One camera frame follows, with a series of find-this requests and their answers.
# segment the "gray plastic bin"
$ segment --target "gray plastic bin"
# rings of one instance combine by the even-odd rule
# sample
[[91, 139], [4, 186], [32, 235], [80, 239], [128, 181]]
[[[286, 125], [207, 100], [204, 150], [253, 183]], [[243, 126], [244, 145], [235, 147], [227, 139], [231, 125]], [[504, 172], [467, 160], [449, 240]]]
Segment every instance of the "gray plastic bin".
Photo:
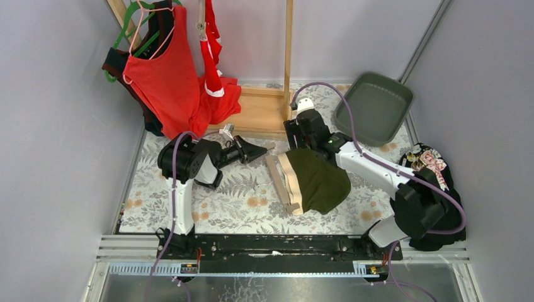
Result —
[[[365, 72], [345, 94], [354, 118], [356, 138], [369, 146], [389, 143], [399, 131], [414, 100], [411, 89], [384, 75]], [[343, 133], [351, 136], [350, 118], [340, 102], [334, 122]]]

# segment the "fabric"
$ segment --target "fabric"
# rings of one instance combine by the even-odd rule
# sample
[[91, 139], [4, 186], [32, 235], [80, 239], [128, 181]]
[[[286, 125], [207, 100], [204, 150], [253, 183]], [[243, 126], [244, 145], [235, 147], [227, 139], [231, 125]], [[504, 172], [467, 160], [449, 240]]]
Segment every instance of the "fabric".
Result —
[[217, 69], [222, 46], [211, 0], [206, 0], [205, 22], [206, 37], [203, 40], [201, 37], [200, 40], [204, 76], [199, 80], [199, 85], [204, 88], [205, 97], [209, 99], [212, 112], [218, 112], [217, 115], [212, 116], [211, 122], [218, 124], [225, 120], [225, 116], [241, 112], [241, 106], [238, 103], [241, 87], [237, 85], [237, 79], [221, 77], [222, 73]]
[[241, 88], [237, 79], [222, 79], [232, 86], [222, 98], [209, 96], [199, 86], [186, 32], [186, 9], [173, 8], [174, 30], [169, 45], [159, 57], [144, 60], [130, 56], [124, 75], [143, 103], [161, 121], [162, 132], [172, 139], [190, 130], [201, 136], [208, 125], [224, 121], [241, 112], [238, 99]]
[[[420, 171], [423, 167], [429, 168], [436, 174], [441, 190], [462, 205], [460, 195], [454, 188], [450, 168], [437, 150], [422, 143], [417, 143], [412, 150], [400, 158], [399, 163], [415, 171]], [[461, 222], [460, 212], [451, 204], [448, 212], [441, 217], [433, 229], [451, 230], [459, 226]], [[435, 251], [444, 245], [463, 240], [465, 240], [465, 228], [461, 232], [452, 235], [427, 234], [419, 240], [411, 239], [410, 246], [422, 251]]]
[[298, 203], [294, 215], [316, 210], [325, 215], [347, 198], [351, 183], [347, 172], [335, 167], [318, 153], [304, 148], [278, 156], [291, 204]]
[[[172, 2], [168, 0], [163, 0], [157, 3], [154, 3], [156, 8], [170, 8], [172, 6]], [[165, 40], [165, 37], [173, 27], [174, 23], [174, 17], [172, 12], [170, 11], [157, 11], [153, 17], [151, 17], [148, 20], [148, 32], [146, 36], [141, 41], [140, 45], [133, 50], [133, 53], [137, 52], [137, 50], [145, 45], [148, 41], [148, 39], [155, 35], [157, 31], [160, 31], [160, 35], [157, 40], [152, 42], [151, 45], [149, 45], [140, 55], [139, 58], [141, 59], [148, 59], [154, 54], [154, 52], [158, 49], [158, 47], [163, 43]], [[161, 48], [161, 52], [164, 52], [167, 48], [169, 42]], [[128, 56], [130, 54], [128, 52], [117, 50], [114, 48], [110, 48], [108, 55], [106, 57], [106, 60], [104, 61], [104, 64], [102, 65], [103, 70], [107, 70], [110, 75], [117, 78], [117, 81], [126, 88], [126, 90], [132, 95], [132, 97], [139, 103], [139, 106], [141, 107], [141, 110], [143, 111], [143, 117], [144, 117], [144, 123], [145, 123], [145, 130], [153, 133], [156, 136], [163, 136], [163, 133], [161, 132], [161, 129], [163, 128], [163, 125], [161, 122], [157, 119], [157, 116], [143, 103], [141, 98], [137, 95], [137, 93], [132, 89], [132, 87], [128, 84], [126, 84], [123, 80], [122, 74], [124, 71], [124, 68], [126, 66], [126, 62], [128, 60]]]
[[220, 76], [222, 73], [217, 69], [219, 63], [219, 54], [222, 50], [220, 44], [220, 35], [215, 24], [215, 13], [211, 0], [206, 0], [206, 37], [201, 37], [200, 50], [204, 60], [204, 76], [206, 92], [214, 97], [224, 95], [224, 87], [221, 83]]

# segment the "gray wall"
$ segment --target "gray wall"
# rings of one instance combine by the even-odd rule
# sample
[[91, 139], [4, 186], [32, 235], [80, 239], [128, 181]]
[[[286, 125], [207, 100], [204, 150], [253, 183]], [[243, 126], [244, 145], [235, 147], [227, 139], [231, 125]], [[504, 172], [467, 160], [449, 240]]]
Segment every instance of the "gray wall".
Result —
[[[440, 2], [294, 0], [292, 80], [351, 82], [369, 70], [400, 77]], [[197, 72], [203, 74], [198, 1], [182, 3]], [[213, 0], [223, 45], [219, 69], [225, 75], [283, 79], [285, 6], [286, 0]], [[134, 18], [137, 23], [139, 15]]]
[[104, 1], [2, 3], [2, 301], [84, 291], [142, 130], [138, 104], [100, 70], [117, 34]]
[[455, 1], [409, 85], [452, 166], [486, 301], [531, 301], [534, 1]]

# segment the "floor mat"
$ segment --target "floor mat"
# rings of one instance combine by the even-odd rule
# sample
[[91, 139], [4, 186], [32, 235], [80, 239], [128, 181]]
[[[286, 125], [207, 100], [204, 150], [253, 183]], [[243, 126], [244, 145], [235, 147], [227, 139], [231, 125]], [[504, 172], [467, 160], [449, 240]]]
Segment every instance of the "floor mat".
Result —
[[[302, 87], [293, 84], [292, 89]], [[337, 85], [345, 92], [349, 85]], [[301, 96], [311, 98], [332, 132], [333, 113], [340, 102], [337, 94], [327, 87], [314, 86], [305, 89]], [[217, 135], [210, 140], [223, 142]], [[269, 140], [245, 138], [248, 142], [263, 145]], [[167, 138], [147, 133], [140, 160], [128, 199], [123, 205], [120, 233], [153, 233], [165, 227], [169, 219], [168, 188], [157, 168], [157, 156], [168, 143]], [[380, 148], [367, 150], [393, 162], [410, 148], [406, 128], [403, 125], [393, 141]], [[270, 154], [288, 150], [287, 142], [276, 141]], [[197, 233], [292, 233], [292, 234], [361, 234], [375, 221], [392, 214], [389, 197], [366, 180], [352, 173], [351, 192], [334, 210], [326, 215], [308, 211], [304, 215], [288, 215], [278, 199], [271, 182], [264, 157], [248, 165], [234, 163], [222, 169], [224, 178], [215, 190], [193, 186], [193, 219]]]

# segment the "pink hanger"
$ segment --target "pink hanger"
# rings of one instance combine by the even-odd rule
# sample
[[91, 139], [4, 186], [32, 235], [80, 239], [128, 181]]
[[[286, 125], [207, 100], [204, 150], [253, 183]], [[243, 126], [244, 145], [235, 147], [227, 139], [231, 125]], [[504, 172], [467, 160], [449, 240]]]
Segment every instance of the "pink hanger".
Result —
[[[136, 0], [137, 1], [137, 4], [139, 4], [139, 7], [141, 9], [141, 17], [139, 18], [139, 22], [138, 24], [141, 24], [141, 22], [143, 21], [143, 17], [145, 15], [145, 12], [147, 13], [150, 13], [151, 11], [173, 11], [173, 8], [158, 8], [158, 9], [145, 9], [143, 7], [143, 5], [141, 5], [141, 2], [139, 2], [139, 0]], [[128, 52], [130, 53], [130, 55], [132, 55], [132, 48], [134, 47], [134, 41], [135, 41], [135, 38], [137, 38], [137, 34], [139, 33], [139, 28], [141, 26], [138, 26], [137, 29], [135, 30], [135, 33], [133, 34], [133, 39], [132, 39], [132, 42], [130, 44], [130, 49], [128, 50]], [[169, 34], [167, 35], [167, 37], [165, 38], [165, 40], [163, 40], [163, 43], [161, 43], [161, 45], [157, 48], [157, 50], [152, 54], [152, 56], [149, 58], [149, 60], [152, 60], [152, 58], [154, 58], [154, 56], [160, 51], [161, 47], [163, 47], [163, 45], [165, 45], [165, 43], [167, 43], [167, 40], [169, 39], [169, 37], [171, 36], [171, 34], [173, 33], [174, 31], [174, 26], [173, 28], [171, 29], [171, 31], [169, 31]], [[133, 81], [127, 81], [126, 80], [126, 75], [123, 74], [122, 75], [122, 79], [124, 80], [124, 82], [126, 84], [131, 84]]]

